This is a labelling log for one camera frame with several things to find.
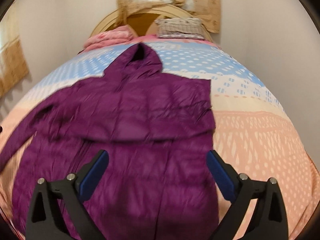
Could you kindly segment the purple hooded down jacket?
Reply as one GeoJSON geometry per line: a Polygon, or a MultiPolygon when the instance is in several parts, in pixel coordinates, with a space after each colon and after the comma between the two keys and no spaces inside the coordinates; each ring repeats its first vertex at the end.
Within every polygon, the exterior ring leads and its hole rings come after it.
{"type": "Polygon", "coordinates": [[[26,146],[12,222],[25,232],[39,178],[63,179],[106,150],[108,168],[84,205],[107,239],[208,239],[219,222],[206,166],[214,128],[210,82],[163,73],[156,52],[135,44],[102,77],[42,101],[12,132],[1,166],[26,146]]]}

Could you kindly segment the pastel polka dot bedspread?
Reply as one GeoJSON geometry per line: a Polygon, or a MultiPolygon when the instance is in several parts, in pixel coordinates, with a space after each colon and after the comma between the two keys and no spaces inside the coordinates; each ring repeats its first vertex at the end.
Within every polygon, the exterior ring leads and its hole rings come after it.
{"type": "MultiPolygon", "coordinates": [[[[319,172],[276,97],[236,59],[207,41],[150,35],[78,54],[29,90],[7,115],[1,123],[1,150],[17,124],[39,102],[80,79],[101,76],[116,57],[137,42],[144,42],[157,52],[164,72],[211,80],[215,150],[237,172],[246,173],[251,179],[277,179],[286,208],[289,239],[298,239],[319,203],[319,172]]],[[[1,174],[1,215],[9,224],[14,177],[28,144],[18,150],[1,174]]]]}

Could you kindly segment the beige curtain on left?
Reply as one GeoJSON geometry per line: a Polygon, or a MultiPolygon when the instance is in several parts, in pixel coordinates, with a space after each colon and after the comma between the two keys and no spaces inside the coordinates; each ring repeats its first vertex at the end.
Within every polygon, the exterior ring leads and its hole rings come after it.
{"type": "Polygon", "coordinates": [[[11,7],[1,20],[1,87],[4,96],[29,73],[22,50],[17,9],[11,7]]]}

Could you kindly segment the folded pink blanket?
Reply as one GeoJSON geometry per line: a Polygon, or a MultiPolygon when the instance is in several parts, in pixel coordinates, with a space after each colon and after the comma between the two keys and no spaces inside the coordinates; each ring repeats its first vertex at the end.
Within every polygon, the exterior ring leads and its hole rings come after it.
{"type": "Polygon", "coordinates": [[[137,37],[138,35],[129,25],[120,26],[116,29],[104,31],[102,33],[98,33],[97,35],[91,36],[84,43],[84,51],[126,43],[137,37]]]}

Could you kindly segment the plaid patterned pillow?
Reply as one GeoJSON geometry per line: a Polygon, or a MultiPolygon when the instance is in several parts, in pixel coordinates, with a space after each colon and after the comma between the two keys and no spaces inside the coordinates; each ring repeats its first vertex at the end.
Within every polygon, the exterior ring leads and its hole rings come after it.
{"type": "Polygon", "coordinates": [[[194,40],[205,40],[204,29],[199,18],[168,18],[158,19],[158,38],[188,38],[194,40]]]}

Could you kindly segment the cream wooden headboard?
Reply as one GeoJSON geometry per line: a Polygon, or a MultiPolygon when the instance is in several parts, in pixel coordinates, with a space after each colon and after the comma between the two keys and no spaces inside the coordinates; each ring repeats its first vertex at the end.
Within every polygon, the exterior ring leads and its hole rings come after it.
{"type": "MultiPolygon", "coordinates": [[[[116,21],[118,15],[118,10],[108,14],[93,29],[90,36],[115,29],[117,27],[116,21]]],[[[144,9],[130,15],[127,18],[127,24],[136,32],[137,36],[155,35],[157,33],[157,26],[154,23],[154,20],[187,17],[193,17],[193,15],[179,7],[164,5],[156,8],[144,9]]]]}

